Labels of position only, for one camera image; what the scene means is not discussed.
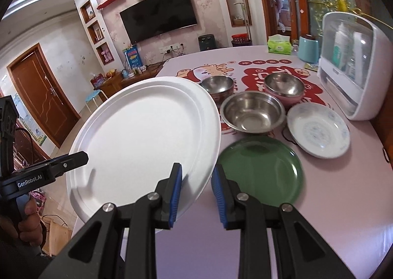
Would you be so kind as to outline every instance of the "television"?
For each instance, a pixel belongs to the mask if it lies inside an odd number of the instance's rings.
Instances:
[[[131,44],[198,24],[191,0],[143,0],[120,16]]]

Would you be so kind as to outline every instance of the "brown lid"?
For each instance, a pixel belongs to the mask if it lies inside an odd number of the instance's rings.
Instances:
[[[309,34],[304,34],[304,35],[302,35],[302,37],[304,39],[310,39],[311,41],[315,41],[316,40],[315,36],[312,36],[312,35],[309,35]]]

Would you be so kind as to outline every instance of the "pink tablecloth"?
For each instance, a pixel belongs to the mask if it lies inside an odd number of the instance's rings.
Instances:
[[[296,208],[331,245],[358,279],[369,278],[393,242],[393,173],[369,122],[350,122],[316,73],[303,69],[295,56],[269,54],[266,46],[225,48],[167,61],[158,76],[193,81],[225,74],[236,89],[262,90],[263,78],[285,71],[306,83],[304,101],[333,108],[347,123],[351,147],[340,158],[324,160],[285,141],[281,129],[272,136],[291,147],[301,160],[304,187]],[[221,150],[244,135],[222,123]],[[78,220],[77,231],[82,226]],[[159,279],[235,279],[239,266],[239,231],[223,229],[210,183],[170,231],[156,234]]]

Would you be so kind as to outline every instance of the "green plate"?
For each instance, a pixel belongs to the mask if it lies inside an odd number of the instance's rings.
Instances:
[[[293,204],[303,186],[303,169],[297,155],[281,141],[250,136],[228,146],[218,158],[228,179],[263,204]]]

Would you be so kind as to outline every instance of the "plate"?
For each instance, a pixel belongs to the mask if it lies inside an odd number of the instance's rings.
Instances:
[[[90,116],[71,147],[89,156],[87,165],[66,174],[72,207],[86,222],[106,202],[131,204],[179,162],[179,218],[206,186],[220,141],[217,106],[201,86],[177,77],[133,84]]]
[[[250,136],[228,146],[218,163],[240,190],[263,204],[293,204],[303,186],[303,169],[297,155],[281,141]]]
[[[287,114],[288,128],[297,144],[318,158],[343,155],[351,143],[349,129],[334,110],[318,103],[301,103]]]

